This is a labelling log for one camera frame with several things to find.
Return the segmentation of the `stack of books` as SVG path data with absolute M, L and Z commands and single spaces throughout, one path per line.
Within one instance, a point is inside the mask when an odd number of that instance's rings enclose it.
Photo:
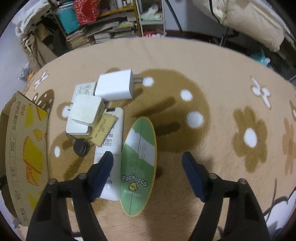
M 66 37 L 67 43 L 72 49 L 75 49 L 83 44 L 89 42 L 89 39 L 85 36 L 86 28 L 81 28 Z

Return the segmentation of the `tan trench coat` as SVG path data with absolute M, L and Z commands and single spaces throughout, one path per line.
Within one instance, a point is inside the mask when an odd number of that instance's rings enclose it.
M 20 42 L 22 51 L 34 72 L 38 72 L 44 65 L 57 58 L 57 55 L 43 42 L 48 37 L 53 37 L 52 32 L 44 24 L 39 24 Z

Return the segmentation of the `white metal trolley cart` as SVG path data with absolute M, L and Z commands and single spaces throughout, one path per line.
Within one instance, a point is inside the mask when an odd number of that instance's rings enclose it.
M 164 1 L 135 1 L 142 37 L 166 36 Z

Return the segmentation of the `wooden shelf unit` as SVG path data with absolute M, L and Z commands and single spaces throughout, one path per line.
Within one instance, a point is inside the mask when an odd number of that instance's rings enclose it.
M 49 1 L 51 5 L 51 14 L 54 15 L 54 18 L 57 21 L 57 24 L 65 37 L 67 37 L 68 35 L 65 33 L 56 15 L 56 8 L 66 2 L 68 1 Z M 87 25 L 80 25 L 80 28 L 78 30 L 85 27 L 87 28 L 90 25 L 94 25 L 100 22 L 106 22 L 109 19 L 114 18 L 132 18 L 133 21 L 138 20 L 135 1 L 100 1 L 98 8 L 100 11 L 100 15 L 97 17 L 96 21 Z

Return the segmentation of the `beige NFC tag card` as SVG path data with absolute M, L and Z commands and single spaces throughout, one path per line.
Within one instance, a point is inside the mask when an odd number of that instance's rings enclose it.
M 107 135 L 111 131 L 112 127 L 117 121 L 117 117 L 111 114 L 103 114 L 101 119 L 99 120 L 97 126 L 94 128 L 90 141 L 96 146 L 100 147 Z

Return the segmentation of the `red patterned gift bag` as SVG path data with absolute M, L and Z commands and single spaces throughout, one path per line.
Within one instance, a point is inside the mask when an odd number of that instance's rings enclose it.
M 75 0 L 73 8 L 79 25 L 87 25 L 96 21 L 100 15 L 99 0 Z

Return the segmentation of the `white square power adapter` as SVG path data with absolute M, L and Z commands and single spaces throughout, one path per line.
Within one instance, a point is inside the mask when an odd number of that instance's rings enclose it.
M 101 97 L 94 95 L 78 95 L 71 107 L 69 117 L 84 126 L 96 127 L 105 109 Z

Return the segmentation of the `small white remote control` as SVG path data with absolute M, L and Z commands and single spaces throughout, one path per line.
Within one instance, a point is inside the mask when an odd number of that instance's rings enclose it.
M 70 135 L 88 135 L 91 127 L 84 123 L 82 114 L 85 112 L 87 101 L 94 95 L 96 82 L 88 82 L 75 86 L 70 111 L 67 119 L 66 133 Z

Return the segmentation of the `brown cardboard box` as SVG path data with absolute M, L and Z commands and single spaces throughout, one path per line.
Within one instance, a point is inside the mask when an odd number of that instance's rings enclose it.
M 48 182 L 49 114 L 16 92 L 1 112 L 1 176 L 4 203 L 22 226 L 29 226 Z

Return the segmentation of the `plush toys in bag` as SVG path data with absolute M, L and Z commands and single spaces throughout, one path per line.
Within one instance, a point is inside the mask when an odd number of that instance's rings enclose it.
M 34 71 L 29 65 L 29 62 L 26 62 L 24 66 L 21 68 L 21 73 L 18 77 L 19 80 L 28 82 L 33 77 Z

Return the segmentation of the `teal storage bag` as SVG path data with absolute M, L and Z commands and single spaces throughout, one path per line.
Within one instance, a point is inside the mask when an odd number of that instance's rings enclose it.
M 61 6 L 56 8 L 56 15 L 67 35 L 80 28 L 72 1 L 63 3 Z

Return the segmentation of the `green oval Pochacco board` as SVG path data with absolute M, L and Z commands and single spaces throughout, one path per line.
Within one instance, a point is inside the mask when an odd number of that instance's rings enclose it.
M 154 186 L 157 141 L 152 122 L 138 118 L 130 128 L 121 154 L 121 198 L 124 212 L 131 217 L 145 208 Z

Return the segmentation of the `black key bunch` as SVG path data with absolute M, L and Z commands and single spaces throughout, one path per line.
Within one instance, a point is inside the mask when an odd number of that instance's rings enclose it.
M 77 156 L 84 157 L 88 154 L 91 148 L 90 138 L 69 137 L 69 139 L 73 144 L 73 150 Z

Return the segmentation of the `white puffer jacket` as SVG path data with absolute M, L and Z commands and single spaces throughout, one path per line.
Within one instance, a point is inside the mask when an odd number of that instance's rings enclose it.
M 29 0 L 11 20 L 15 25 L 16 36 L 20 39 L 25 38 L 50 8 L 51 5 L 47 0 Z

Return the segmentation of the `beige floral carpet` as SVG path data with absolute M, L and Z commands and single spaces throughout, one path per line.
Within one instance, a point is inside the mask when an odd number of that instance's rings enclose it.
M 146 207 L 127 216 L 117 201 L 97 199 L 95 215 L 108 240 L 187 240 L 203 203 L 182 168 L 186 151 L 222 179 L 244 178 L 270 235 L 295 210 L 295 86 L 249 57 L 216 45 L 177 38 L 109 41 L 73 50 L 45 65 L 23 90 L 49 108 L 48 163 L 60 181 L 86 172 L 94 151 L 80 158 L 66 136 L 76 85 L 131 69 L 142 77 L 124 111 L 123 134 L 140 117 L 157 138 L 156 179 Z

